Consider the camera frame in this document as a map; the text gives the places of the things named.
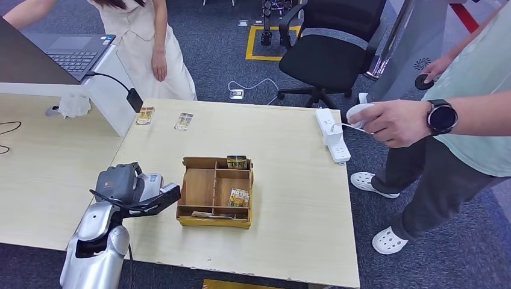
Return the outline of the person's left hand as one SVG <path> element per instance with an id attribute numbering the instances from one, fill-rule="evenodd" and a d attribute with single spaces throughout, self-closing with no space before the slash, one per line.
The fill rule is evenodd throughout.
<path id="1" fill-rule="evenodd" d="M 164 51 L 153 50 L 151 66 L 155 79 L 159 82 L 164 81 L 167 75 L 167 61 Z"/>
<path id="2" fill-rule="evenodd" d="M 408 147 L 431 134 L 427 114 L 431 104 L 424 101 L 375 102 L 348 117 L 350 124 L 364 121 L 363 129 L 389 148 Z"/>

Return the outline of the person's right hand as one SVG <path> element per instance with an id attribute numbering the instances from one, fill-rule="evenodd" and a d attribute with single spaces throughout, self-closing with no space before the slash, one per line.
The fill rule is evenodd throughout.
<path id="1" fill-rule="evenodd" d="M 453 57 L 445 55 L 434 62 L 430 63 L 422 71 L 423 74 L 427 74 L 424 84 L 432 82 L 435 78 L 445 72 L 448 66 L 453 62 Z"/>

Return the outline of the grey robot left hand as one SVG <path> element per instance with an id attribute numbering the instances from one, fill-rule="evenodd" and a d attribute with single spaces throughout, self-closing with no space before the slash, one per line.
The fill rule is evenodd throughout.
<path id="1" fill-rule="evenodd" d="M 98 175 L 95 191 L 121 201 L 125 205 L 138 203 L 144 190 L 144 180 L 138 162 L 110 166 Z"/>

